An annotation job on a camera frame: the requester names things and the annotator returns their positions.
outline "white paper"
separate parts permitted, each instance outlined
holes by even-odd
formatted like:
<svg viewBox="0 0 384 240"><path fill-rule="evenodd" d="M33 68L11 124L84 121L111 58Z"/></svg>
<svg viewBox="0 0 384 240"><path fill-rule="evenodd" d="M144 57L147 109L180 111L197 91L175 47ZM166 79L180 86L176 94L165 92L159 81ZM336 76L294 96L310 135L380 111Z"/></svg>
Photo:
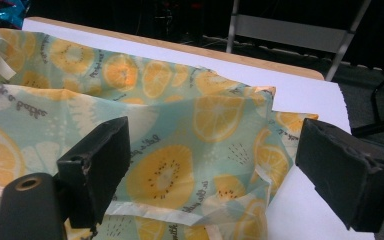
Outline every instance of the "white paper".
<svg viewBox="0 0 384 240"><path fill-rule="evenodd" d="M219 75L251 86L275 86L274 109L319 114L319 120L349 132L345 102L337 84L250 67L161 47L98 34L24 21L23 30L44 32L90 47L146 58L202 66ZM293 167L267 211L271 240L373 240L373 233L348 231L314 190L313 184Z"/></svg>

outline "wooden table edge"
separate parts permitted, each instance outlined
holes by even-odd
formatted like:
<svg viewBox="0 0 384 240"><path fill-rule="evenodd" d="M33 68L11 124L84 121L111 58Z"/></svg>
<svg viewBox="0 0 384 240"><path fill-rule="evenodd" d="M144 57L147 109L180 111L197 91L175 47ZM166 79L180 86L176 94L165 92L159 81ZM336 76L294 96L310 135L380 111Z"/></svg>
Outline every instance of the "wooden table edge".
<svg viewBox="0 0 384 240"><path fill-rule="evenodd" d="M27 19L36 21L36 22L45 23L45 24L65 27L69 29L99 34L107 37L113 37L113 38L118 38L122 40L147 44L151 46L176 50L180 52L201 55L201 56L210 57L210 58L214 58L222 61L238 63L238 64L243 64L243 65L257 67L257 68L263 68L267 70L297 75L297 76L311 78L315 80L324 80L324 77L321 73L312 69L296 67L296 66L291 66L291 65L282 64L282 63L270 62L262 59L245 57L245 56L235 55L231 53L218 52L214 50L182 45L178 43L172 43L172 42L167 42L167 41L162 41L162 40L157 40L152 38L139 37L139 36L129 35L125 33L113 32L113 31L99 29L99 28L87 27L87 26L82 26L78 24L67 23L67 22L42 18L42 17L29 17Z"/></svg>

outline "white table surface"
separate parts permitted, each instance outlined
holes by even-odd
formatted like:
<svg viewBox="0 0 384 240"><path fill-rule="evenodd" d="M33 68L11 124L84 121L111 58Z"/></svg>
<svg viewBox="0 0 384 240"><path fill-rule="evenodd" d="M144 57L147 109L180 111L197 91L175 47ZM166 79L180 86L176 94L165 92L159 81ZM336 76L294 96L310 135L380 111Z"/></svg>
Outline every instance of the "white table surface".
<svg viewBox="0 0 384 240"><path fill-rule="evenodd" d="M140 44L26 19L23 30L44 32L90 47L152 59L202 66L251 86L275 86L274 110L319 114L349 132L348 114L337 84ZM348 231L296 166L292 167L267 212L270 240L373 240L373 233Z"/></svg>

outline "kiwi slice pattern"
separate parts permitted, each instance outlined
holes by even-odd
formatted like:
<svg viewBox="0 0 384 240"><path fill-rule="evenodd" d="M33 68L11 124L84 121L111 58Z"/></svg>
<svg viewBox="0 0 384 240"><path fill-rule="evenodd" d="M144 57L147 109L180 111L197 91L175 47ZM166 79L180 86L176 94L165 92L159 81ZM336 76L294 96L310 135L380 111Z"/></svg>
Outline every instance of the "kiwi slice pattern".
<svg viewBox="0 0 384 240"><path fill-rule="evenodd" d="M273 111L270 86L43 33L0 29L0 56L15 72L0 69L0 132L23 174L55 174L94 127L128 117L130 168L96 239L265 239L302 119L317 118Z"/></svg>

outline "fabric wrap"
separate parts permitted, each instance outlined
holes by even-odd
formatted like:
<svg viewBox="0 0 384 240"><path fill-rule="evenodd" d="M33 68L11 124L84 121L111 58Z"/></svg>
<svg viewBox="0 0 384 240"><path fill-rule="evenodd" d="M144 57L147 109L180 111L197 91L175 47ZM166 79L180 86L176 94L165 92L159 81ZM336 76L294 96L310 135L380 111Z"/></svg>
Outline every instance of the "fabric wrap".
<svg viewBox="0 0 384 240"><path fill-rule="evenodd" d="M94 127L128 117L131 166L96 239L266 239L302 121L317 118L273 111L270 86L43 33L0 29L0 59L0 186L55 174Z"/></svg>

